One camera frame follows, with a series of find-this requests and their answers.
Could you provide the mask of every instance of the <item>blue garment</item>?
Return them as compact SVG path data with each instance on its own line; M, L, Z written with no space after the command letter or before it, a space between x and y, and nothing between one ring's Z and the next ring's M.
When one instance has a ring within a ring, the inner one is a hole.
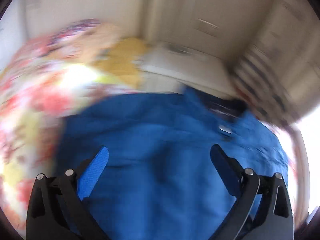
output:
M198 94L187 87L183 95L121 95L66 119L57 174L101 145L109 150L108 165L84 203L111 239L207 240L235 201L210 160L213 144L244 168L280 172L287 183L288 160L276 136L247 110L225 121ZM220 125L231 129L229 139Z

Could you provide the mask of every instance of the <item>floral blanket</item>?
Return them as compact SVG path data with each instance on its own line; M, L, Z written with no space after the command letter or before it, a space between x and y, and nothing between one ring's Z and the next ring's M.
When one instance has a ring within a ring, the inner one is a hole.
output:
M136 93L116 76L88 63L120 37L116 27L107 24L102 30L103 25L95 19L84 20L31 40L0 78L0 207L24 238L33 183L39 173L51 176L62 117L111 95ZM87 37L91 46L86 46ZM73 57L61 56L67 52Z

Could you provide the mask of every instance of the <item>white button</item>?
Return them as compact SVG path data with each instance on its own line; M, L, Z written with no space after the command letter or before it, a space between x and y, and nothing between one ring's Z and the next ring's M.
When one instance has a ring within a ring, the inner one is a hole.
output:
M219 129L227 133L232 133L231 129L225 127L224 125L219 125Z

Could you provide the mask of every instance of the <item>silver screw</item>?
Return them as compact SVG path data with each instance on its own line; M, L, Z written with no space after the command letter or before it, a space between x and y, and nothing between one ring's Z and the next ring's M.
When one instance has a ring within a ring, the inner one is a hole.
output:
M42 173L38 174L37 179L41 180L43 179L44 175Z
M71 170L71 169L70 169L70 170L67 170L67 171L66 171L66 175L67 175L67 176L71 176L71 175L73 174L73 172L74 172L74 171Z
M282 174L279 173L279 172L276 172L276 178L277 178L277 179L282 179Z
M246 168L246 169L244 170L244 172L245 172L246 174L248 174L248 175L253 175L253 169Z

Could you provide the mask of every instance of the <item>blue fabric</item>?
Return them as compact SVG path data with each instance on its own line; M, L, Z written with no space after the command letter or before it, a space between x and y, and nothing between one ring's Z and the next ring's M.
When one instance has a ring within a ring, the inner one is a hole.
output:
M77 194L80 200L89 197L97 184L104 168L109 160L109 152L106 147L101 147L97 155L78 179Z
M230 139L219 125L232 130ZM183 95L121 95L69 117L57 174L105 145L108 166L84 202L110 238L207 240L235 201L210 160L216 143L244 168L288 181L274 134L249 111L236 122L221 119L190 87Z

